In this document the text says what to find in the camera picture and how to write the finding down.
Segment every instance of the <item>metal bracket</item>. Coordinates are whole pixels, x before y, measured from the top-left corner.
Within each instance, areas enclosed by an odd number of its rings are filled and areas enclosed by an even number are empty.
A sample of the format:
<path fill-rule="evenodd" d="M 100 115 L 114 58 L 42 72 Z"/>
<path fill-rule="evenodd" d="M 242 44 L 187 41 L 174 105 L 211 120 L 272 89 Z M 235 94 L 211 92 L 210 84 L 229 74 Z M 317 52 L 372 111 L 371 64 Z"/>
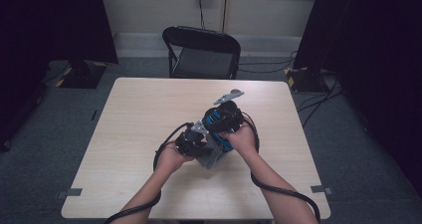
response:
<path fill-rule="evenodd" d="M 230 100 L 232 100 L 234 98 L 237 98 L 237 97 L 239 97 L 239 96 L 241 96 L 243 94 L 244 94 L 244 92 L 241 92 L 241 91 L 239 91 L 237 89 L 232 90 L 230 92 L 230 94 L 224 95 L 223 97 L 221 97 L 220 99 L 218 99 L 216 102 L 214 102 L 214 105 L 226 103 L 226 102 L 228 102 L 228 101 L 230 101 Z"/>
<path fill-rule="evenodd" d="M 201 120 L 198 120 L 197 122 L 195 122 L 195 124 L 193 124 L 190 129 L 192 131 L 195 132 L 199 132 L 199 133 L 203 133 L 203 134 L 208 134 L 209 131 L 205 128 L 204 124 L 202 123 Z"/>

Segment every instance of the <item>white wall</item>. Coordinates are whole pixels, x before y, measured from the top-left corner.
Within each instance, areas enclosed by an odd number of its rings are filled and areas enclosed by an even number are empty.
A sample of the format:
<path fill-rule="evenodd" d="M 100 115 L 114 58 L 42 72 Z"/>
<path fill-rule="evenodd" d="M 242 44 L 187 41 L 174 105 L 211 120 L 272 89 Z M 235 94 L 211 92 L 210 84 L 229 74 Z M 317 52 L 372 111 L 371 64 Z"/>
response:
<path fill-rule="evenodd" d="M 231 35 L 301 37 L 315 0 L 202 0 L 205 27 Z M 200 27 L 198 0 L 104 0 L 114 33 Z"/>

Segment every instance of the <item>chair backrest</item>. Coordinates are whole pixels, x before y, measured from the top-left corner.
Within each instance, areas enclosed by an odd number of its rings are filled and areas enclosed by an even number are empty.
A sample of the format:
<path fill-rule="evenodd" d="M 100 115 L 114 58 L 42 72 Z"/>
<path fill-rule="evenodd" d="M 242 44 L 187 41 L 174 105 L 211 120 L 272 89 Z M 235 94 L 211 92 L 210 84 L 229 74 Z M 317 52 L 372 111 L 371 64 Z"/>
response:
<path fill-rule="evenodd" d="M 172 51 L 170 45 L 237 54 L 238 57 L 241 51 L 239 43 L 230 35 L 199 28 L 183 26 L 169 27 L 163 31 L 162 38 L 170 51 Z"/>

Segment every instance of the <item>forearm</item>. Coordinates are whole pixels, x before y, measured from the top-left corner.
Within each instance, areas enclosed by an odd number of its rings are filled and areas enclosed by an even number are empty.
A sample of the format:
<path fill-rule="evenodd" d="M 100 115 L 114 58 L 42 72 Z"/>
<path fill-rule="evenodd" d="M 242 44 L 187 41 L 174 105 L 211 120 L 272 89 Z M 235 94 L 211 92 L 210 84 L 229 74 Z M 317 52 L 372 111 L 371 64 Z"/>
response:
<path fill-rule="evenodd" d="M 262 183 L 296 191 L 257 152 L 242 153 L 254 176 Z M 261 189 L 277 223 L 317 223 L 310 207 L 301 199 Z"/>
<path fill-rule="evenodd" d="M 139 191 L 123 206 L 121 210 L 130 209 L 152 201 L 161 190 L 164 183 L 170 177 L 171 172 L 167 170 L 155 170 L 148 180 L 143 184 Z M 151 208 L 143 211 L 121 217 L 112 222 L 112 224 L 122 223 L 146 223 Z"/>

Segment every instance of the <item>left hand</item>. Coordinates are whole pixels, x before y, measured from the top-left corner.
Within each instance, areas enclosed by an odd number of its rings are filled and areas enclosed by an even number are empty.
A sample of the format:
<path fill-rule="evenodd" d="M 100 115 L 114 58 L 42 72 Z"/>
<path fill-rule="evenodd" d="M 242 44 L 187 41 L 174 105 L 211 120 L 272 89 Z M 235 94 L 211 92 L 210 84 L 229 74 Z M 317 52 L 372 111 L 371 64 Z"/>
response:
<path fill-rule="evenodd" d="M 155 170 L 162 169 L 166 172 L 173 173 L 177 171 L 184 162 L 192 161 L 193 159 L 195 158 L 180 154 L 180 152 L 177 151 L 174 141 L 170 141 L 162 150 Z"/>

